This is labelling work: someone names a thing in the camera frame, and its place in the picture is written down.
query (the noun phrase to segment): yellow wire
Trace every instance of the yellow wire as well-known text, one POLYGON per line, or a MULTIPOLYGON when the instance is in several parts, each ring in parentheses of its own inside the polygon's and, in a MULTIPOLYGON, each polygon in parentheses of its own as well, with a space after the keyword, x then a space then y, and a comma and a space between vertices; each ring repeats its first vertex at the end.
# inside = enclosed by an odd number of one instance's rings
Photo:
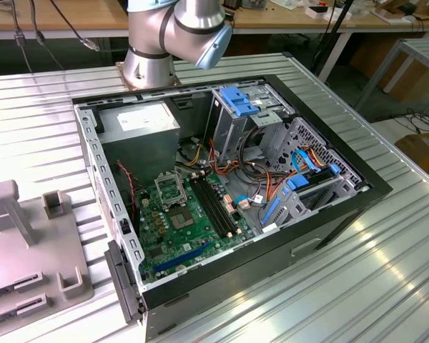
POLYGON ((198 147, 198 149, 197 149, 197 153, 195 154, 195 157, 194 157, 194 159, 191 161, 191 162, 187 162, 187 163, 185 163, 184 165, 185 166, 193 166, 194 164, 196 164, 197 163, 197 161, 198 161, 198 159, 199 159, 199 155, 200 155, 200 150, 202 149, 202 145, 201 144, 199 144, 199 147, 198 147))

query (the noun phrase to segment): ram slot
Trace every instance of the ram slot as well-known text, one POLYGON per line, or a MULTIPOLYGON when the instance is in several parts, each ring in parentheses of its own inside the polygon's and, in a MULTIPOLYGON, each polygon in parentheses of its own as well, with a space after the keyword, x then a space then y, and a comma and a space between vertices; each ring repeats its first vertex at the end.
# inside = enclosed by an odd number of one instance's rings
POLYGON ((196 179, 192 180, 190 184, 218 236, 225 238, 229 232, 234 233, 234 224, 218 201, 208 182, 204 179, 196 179))

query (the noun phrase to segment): motherboard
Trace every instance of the motherboard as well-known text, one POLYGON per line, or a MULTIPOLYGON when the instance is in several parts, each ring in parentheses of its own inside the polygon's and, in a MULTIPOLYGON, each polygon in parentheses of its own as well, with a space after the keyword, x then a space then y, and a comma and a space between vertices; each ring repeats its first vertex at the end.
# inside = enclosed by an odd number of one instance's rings
POLYGON ((139 271, 144 283, 182 271, 254 236, 227 200, 230 195, 217 175, 178 181, 177 174, 170 174, 164 186, 157 181, 136 194, 141 207, 139 240, 145 254, 139 271), (183 198, 185 203, 167 207, 168 201, 183 198))

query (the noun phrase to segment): label on power supply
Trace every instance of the label on power supply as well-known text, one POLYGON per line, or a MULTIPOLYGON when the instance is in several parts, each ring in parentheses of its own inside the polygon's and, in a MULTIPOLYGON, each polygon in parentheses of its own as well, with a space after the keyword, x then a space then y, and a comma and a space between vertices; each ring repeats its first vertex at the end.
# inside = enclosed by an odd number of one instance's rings
POLYGON ((121 113, 117 116, 117 120, 123 131, 173 123, 173 118, 161 104, 147 104, 141 109, 121 113))

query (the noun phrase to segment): workbench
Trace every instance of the workbench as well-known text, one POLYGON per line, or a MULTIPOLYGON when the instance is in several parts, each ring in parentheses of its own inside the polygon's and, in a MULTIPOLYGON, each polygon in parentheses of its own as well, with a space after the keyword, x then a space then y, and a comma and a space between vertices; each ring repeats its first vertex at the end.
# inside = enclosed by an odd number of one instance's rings
MULTIPOLYGON (((83 37, 123 37, 128 36, 128 19, 117 0, 55 0, 62 13, 83 37)), ((36 18, 39 29, 46 38, 74 38, 73 32, 62 20, 48 0, 35 0, 36 18)), ((19 25, 28 39, 35 37, 30 19, 28 1, 16 1, 19 25)), ((3 11, 8 9, 0 5, 0 39, 14 39, 14 24, 11 14, 3 11)), ((321 34, 326 31, 327 21, 315 20, 306 15, 303 8, 292 11, 271 1, 266 9, 243 9, 235 12, 234 34, 321 34)), ((325 81, 340 57, 353 33, 372 32, 413 32, 422 31, 429 38, 429 21, 423 25, 398 24, 390 25, 373 14, 361 18, 352 18, 342 23, 338 30, 341 35, 337 40, 319 78, 325 81)), ((394 82, 388 84, 393 88, 404 70, 396 76, 394 82)))
MULTIPOLYGON (((183 84, 276 74, 393 192, 324 249, 161 336, 168 342, 429 342, 429 177, 292 57, 224 58, 183 84)), ((84 167, 70 98, 124 91, 115 67, 0 76, 0 180, 21 199, 72 198, 94 297, 0 342, 140 342, 127 326, 104 260, 107 230, 84 167)))

